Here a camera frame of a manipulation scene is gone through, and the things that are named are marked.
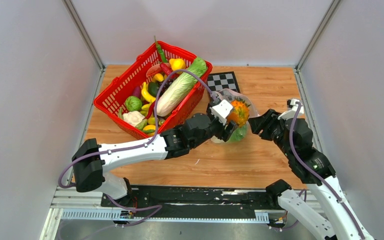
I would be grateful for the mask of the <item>orange toy pineapple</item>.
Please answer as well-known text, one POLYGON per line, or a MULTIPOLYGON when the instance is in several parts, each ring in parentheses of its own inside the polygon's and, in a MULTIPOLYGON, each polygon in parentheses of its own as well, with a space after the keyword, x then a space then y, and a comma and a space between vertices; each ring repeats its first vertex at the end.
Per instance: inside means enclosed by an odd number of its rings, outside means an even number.
POLYGON ((234 122, 238 127, 242 127, 250 117, 250 105, 244 100, 239 99, 233 100, 230 103, 233 106, 233 111, 227 117, 227 122, 234 122))

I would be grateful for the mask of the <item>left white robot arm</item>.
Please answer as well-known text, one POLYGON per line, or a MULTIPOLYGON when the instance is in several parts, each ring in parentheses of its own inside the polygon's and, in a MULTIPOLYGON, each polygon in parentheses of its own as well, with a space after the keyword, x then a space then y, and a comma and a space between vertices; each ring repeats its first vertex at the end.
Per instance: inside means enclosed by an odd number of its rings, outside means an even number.
POLYGON ((72 157, 75 189, 79 193, 102 192, 120 206, 129 206, 133 193, 126 178, 111 170, 144 161, 166 160, 189 154, 212 137, 226 141, 237 124, 212 114, 196 113, 153 137, 118 144, 98 144, 87 139, 72 157))

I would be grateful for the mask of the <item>yellow banana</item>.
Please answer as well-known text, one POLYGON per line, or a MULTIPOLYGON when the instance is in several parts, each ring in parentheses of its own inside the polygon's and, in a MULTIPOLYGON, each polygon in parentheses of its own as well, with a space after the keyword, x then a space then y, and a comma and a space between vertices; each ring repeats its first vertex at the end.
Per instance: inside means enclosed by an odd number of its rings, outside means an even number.
POLYGON ((141 95, 144 98, 145 101, 148 103, 152 104, 156 101, 156 97, 152 96, 149 91, 148 91, 148 84, 144 82, 142 84, 142 89, 141 89, 141 95))

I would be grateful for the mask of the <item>red plastic basket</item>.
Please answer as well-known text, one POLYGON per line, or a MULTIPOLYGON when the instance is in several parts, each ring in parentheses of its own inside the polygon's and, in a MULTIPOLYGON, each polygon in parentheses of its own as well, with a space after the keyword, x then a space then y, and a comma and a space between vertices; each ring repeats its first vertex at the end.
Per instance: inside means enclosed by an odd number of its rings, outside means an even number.
MULTIPOLYGON (((151 77, 146 77, 149 68, 161 60, 156 44, 153 43, 142 54, 138 55, 136 61, 120 76, 100 92, 94 99, 94 106, 105 113, 120 129, 133 136, 137 140, 147 139, 148 136, 137 128, 118 117, 119 110, 127 111, 125 100, 136 87, 142 87, 144 82, 150 82, 151 77)), ((194 108, 201 101, 205 93, 205 87, 196 83, 190 93, 180 102, 168 116, 165 123, 158 130, 164 132, 177 125, 183 124, 194 108)))

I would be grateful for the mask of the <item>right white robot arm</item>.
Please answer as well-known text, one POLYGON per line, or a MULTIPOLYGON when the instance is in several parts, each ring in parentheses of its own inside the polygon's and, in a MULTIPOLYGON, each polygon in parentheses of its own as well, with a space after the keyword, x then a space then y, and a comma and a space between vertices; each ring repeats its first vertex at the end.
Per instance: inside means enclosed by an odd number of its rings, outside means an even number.
POLYGON ((322 240, 372 240, 352 210, 328 158, 313 146, 313 131, 300 109, 279 113, 269 109, 248 119, 253 134, 274 142, 288 159, 291 171, 315 196, 326 217, 315 212, 291 189, 273 189, 265 195, 272 209, 293 214, 316 238, 322 240))

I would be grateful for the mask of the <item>clear zip top bag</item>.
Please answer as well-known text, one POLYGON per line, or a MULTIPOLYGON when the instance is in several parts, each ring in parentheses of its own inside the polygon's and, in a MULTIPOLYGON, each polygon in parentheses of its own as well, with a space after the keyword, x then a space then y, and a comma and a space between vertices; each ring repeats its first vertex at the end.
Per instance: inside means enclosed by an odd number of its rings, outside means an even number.
POLYGON ((224 88, 222 90, 214 91, 214 93, 221 99, 227 100, 233 106, 233 112, 229 115, 231 119, 238 125, 229 140, 223 141, 213 136, 210 140, 215 144, 232 144, 243 140, 248 131, 250 117, 257 117, 259 115, 257 109, 253 106, 251 100, 245 95, 234 90, 224 88))

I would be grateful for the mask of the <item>green chili pepper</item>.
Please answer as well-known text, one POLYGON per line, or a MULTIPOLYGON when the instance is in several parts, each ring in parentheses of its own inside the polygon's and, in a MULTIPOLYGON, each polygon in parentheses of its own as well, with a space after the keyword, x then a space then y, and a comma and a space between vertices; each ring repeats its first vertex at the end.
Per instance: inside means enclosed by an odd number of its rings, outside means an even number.
POLYGON ((162 49, 161 45, 160 45, 159 42, 157 41, 156 36, 154 35, 153 38, 154 38, 154 43, 155 43, 156 50, 157 50, 157 52, 158 52, 158 54, 159 54, 159 56, 160 56, 160 58, 161 58, 161 61, 162 61, 163 63, 168 63, 169 61, 168 61, 167 58, 166 58, 166 55, 165 55, 164 50, 162 49))

